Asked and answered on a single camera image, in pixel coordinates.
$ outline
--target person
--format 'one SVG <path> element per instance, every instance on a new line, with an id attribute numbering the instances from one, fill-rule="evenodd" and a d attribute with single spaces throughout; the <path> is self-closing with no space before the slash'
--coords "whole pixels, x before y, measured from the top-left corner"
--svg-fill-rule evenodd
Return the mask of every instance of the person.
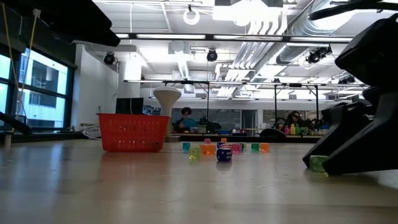
<path id="1" fill-rule="evenodd" d="M 174 131 L 182 133 L 184 131 L 190 131 L 190 128 L 197 126 L 197 122 L 191 119 L 192 110 L 189 107 L 182 108 L 181 115 L 182 118 L 175 122 Z"/>
<path id="2" fill-rule="evenodd" d="M 292 124 L 294 124 L 294 126 L 298 125 L 300 128 L 307 126 L 303 119 L 301 119 L 300 113 L 298 111 L 293 111 L 288 115 L 281 131 L 283 131 L 286 126 L 291 127 Z"/>

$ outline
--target bottle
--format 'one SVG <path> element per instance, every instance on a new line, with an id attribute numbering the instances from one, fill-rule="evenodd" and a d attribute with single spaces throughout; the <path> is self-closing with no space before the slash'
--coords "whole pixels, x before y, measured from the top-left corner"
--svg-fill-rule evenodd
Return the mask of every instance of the bottle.
<path id="1" fill-rule="evenodd" d="M 290 126 L 290 134 L 293 134 L 293 135 L 296 134 L 296 127 L 294 126 L 294 124 L 292 124 L 292 125 Z"/>
<path id="2" fill-rule="evenodd" d="M 300 134 L 300 127 L 298 124 L 296 125 L 296 134 Z"/>
<path id="3" fill-rule="evenodd" d="M 290 134 L 290 128 L 288 126 L 285 127 L 285 134 Z"/>

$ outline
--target orange die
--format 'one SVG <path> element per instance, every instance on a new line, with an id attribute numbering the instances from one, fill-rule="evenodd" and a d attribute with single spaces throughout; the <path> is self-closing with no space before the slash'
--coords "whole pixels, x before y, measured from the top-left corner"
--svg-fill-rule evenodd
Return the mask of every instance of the orange die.
<path id="1" fill-rule="evenodd" d="M 200 148 L 201 148 L 201 153 L 204 155 L 216 154 L 216 145 L 214 145 L 214 144 L 200 145 Z"/>
<path id="2" fill-rule="evenodd" d="M 260 144 L 260 151 L 261 152 L 269 152 L 269 144 L 268 143 L 261 143 Z"/>

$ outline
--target red basket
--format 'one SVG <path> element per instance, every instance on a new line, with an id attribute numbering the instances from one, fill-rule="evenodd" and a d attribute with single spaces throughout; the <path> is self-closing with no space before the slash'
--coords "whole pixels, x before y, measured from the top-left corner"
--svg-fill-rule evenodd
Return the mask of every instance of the red basket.
<path id="1" fill-rule="evenodd" d="M 98 114 L 108 152 L 156 152 L 163 148 L 168 116 Z"/>

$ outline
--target white lamp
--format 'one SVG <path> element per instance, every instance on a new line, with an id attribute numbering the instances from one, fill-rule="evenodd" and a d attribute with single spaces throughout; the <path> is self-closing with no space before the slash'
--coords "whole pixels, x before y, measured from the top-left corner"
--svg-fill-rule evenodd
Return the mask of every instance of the white lamp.
<path id="1" fill-rule="evenodd" d="M 154 90 L 154 96 L 156 97 L 157 101 L 159 101 L 160 106 L 162 107 L 160 115 L 170 117 L 166 133 L 166 136 L 170 136 L 172 133 L 172 108 L 174 103 L 180 98 L 181 92 L 174 87 L 158 87 Z"/>

